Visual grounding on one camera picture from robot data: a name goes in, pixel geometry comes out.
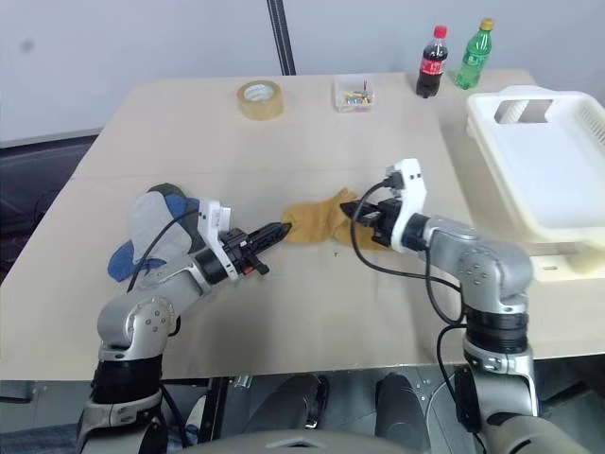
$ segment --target green bottle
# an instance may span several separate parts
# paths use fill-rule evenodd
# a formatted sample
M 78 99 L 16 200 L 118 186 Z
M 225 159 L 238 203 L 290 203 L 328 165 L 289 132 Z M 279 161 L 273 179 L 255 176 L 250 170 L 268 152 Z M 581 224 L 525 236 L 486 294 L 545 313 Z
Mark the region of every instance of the green bottle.
M 462 67 L 456 75 L 456 85 L 462 90 L 474 88 L 479 83 L 481 71 L 492 51 L 493 19 L 486 17 L 476 35 L 466 45 L 466 52 L 462 58 Z

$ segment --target table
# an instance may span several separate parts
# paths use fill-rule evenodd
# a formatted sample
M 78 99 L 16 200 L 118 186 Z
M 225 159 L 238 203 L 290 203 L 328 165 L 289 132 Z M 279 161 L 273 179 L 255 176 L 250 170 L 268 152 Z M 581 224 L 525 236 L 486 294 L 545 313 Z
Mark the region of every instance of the table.
M 283 89 L 285 110 L 268 122 L 250 121 L 237 110 L 235 91 L 248 79 L 162 81 L 127 97 L 0 288 L 0 378 L 92 377 L 96 317 L 126 288 L 107 275 L 107 261 L 126 239 L 130 207 L 156 183 L 221 200 L 233 208 L 232 225 L 249 231 L 279 219 L 290 203 L 322 200 L 344 186 L 360 193 L 384 176 L 386 166 L 417 157 L 428 188 L 427 214 L 490 227 L 485 219 L 493 217 L 486 213 L 498 212 L 497 193 L 465 136 L 469 93 L 451 80 L 443 78 L 436 98 L 421 99 L 411 88 L 415 75 L 376 75 L 372 112 L 345 114 L 331 107 L 330 76 L 271 79 Z M 531 82 L 523 71 L 491 71 L 479 89 Z M 470 178 L 483 185 L 473 186 Z M 477 187 L 482 194 L 474 194 Z M 413 254 L 368 257 L 382 266 L 423 269 Z M 223 283 L 182 315 L 181 333 L 165 351 L 164 377 L 435 362 L 441 322 L 423 282 L 369 270 L 333 241 L 281 244 L 262 259 L 271 268 L 267 276 Z M 456 295 L 437 289 L 453 313 Z M 604 289 L 601 281 L 534 284 L 530 338 L 536 355 L 604 351 L 598 321 L 605 307 L 597 300 Z M 568 301 L 575 302 L 574 312 L 563 311 Z M 568 326 L 571 314 L 577 320 Z M 450 361 L 462 360 L 460 336 L 451 333 L 444 344 Z

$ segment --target tape roll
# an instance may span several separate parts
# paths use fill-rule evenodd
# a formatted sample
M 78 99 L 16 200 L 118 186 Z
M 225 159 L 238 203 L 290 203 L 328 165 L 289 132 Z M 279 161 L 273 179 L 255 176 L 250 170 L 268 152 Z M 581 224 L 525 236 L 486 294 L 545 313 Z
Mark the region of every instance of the tape roll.
M 239 110 L 250 120 L 270 120 L 282 113 L 282 90 L 270 80 L 253 80 L 237 90 Z

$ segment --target plastic box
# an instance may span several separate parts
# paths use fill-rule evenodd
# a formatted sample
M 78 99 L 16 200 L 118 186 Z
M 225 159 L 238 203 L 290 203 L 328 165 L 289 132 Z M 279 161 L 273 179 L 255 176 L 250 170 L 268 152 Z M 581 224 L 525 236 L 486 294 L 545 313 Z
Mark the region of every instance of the plastic box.
M 368 74 L 334 77 L 334 106 L 337 111 L 369 112 L 374 104 L 372 78 Z
M 550 105 L 541 120 L 524 121 L 535 101 Z M 532 257 L 536 277 L 605 277 L 603 107 L 580 92 L 512 86 L 470 96 L 467 109 L 467 131 L 522 239 L 577 245 L 569 255 Z

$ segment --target red label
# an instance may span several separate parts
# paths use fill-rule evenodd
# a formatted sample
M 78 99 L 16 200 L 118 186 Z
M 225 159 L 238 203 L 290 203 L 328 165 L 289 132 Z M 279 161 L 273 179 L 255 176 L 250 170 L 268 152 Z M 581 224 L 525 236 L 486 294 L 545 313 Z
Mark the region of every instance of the red label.
M 422 63 L 420 63 L 420 70 L 425 74 L 436 76 L 437 74 L 441 74 L 443 72 L 443 61 L 423 59 Z

